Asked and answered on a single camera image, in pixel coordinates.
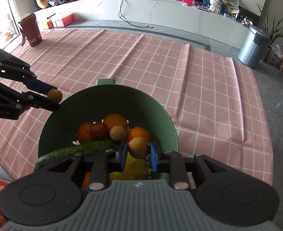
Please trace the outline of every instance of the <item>green leaves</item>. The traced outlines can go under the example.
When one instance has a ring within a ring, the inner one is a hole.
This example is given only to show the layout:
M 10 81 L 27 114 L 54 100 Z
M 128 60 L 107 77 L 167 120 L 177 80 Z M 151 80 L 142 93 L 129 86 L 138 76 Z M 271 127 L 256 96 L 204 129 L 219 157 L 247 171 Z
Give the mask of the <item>green leaves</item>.
M 263 24 L 264 24 L 264 26 L 260 26 L 259 28 L 262 29 L 270 37 L 269 46 L 271 46 L 277 39 L 283 38 L 283 35 L 282 35 L 283 28 L 278 29 L 278 26 L 283 21 L 283 17 L 278 21 L 277 24 L 275 24 L 275 18 L 273 18 L 272 26 L 271 26 L 271 28 L 269 28 L 269 16 L 268 16 L 268 12 L 267 12 L 266 7 L 264 8 L 264 11 L 265 11 L 265 14 L 266 14 L 266 19 L 265 19 L 265 16 L 262 13 L 261 8 L 259 7 L 258 4 L 257 4 L 257 6 L 258 6 L 259 11 L 261 13 L 261 17 L 262 17 Z

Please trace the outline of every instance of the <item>green bowl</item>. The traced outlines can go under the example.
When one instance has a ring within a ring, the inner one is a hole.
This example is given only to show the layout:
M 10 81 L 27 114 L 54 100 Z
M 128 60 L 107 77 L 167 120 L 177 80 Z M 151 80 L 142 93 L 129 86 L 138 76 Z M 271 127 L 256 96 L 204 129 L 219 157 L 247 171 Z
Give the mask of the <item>green bowl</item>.
M 64 100 L 50 115 L 40 136 L 38 156 L 73 146 L 80 124 L 101 122 L 113 113 L 128 119 L 130 128 L 147 129 L 162 150 L 178 151 L 174 124 L 155 99 L 138 89 L 116 85 L 115 79 L 102 79 Z

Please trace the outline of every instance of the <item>trash can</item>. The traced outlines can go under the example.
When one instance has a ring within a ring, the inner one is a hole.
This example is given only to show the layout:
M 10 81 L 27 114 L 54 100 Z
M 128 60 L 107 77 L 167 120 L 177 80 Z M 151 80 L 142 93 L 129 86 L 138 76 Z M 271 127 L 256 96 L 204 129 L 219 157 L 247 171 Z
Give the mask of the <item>trash can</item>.
M 239 60 L 251 69 L 256 68 L 269 43 L 270 37 L 265 32 L 255 26 L 250 26 L 238 54 Z

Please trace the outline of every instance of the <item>decorative fan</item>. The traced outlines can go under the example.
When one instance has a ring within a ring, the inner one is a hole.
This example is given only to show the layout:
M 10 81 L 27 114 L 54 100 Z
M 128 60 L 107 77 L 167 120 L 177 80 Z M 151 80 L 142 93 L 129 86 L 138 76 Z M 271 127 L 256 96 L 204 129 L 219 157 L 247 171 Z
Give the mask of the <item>decorative fan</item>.
M 224 0 L 229 13 L 239 13 L 239 0 Z

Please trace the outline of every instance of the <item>metal screw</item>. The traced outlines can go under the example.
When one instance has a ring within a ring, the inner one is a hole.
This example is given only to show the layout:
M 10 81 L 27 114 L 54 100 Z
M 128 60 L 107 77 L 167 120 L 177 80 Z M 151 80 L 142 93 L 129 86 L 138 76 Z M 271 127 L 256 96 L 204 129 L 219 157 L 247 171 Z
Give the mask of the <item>metal screw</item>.
M 135 184 L 134 184 L 134 186 L 135 187 L 142 187 L 144 184 L 142 183 L 142 182 L 140 182 L 140 181 L 138 181 L 138 182 L 136 182 Z
M 102 190 L 104 188 L 104 184 L 100 183 L 100 182 L 93 182 L 89 184 L 89 189 L 93 190 L 93 191 L 98 191 L 98 190 Z
M 189 187 L 189 184 L 186 183 L 186 182 L 183 182 L 183 181 L 181 181 L 181 182 L 176 182 L 176 183 L 174 184 L 174 188 L 175 188 L 175 189 L 185 190 L 185 189 L 187 189 L 188 187 Z

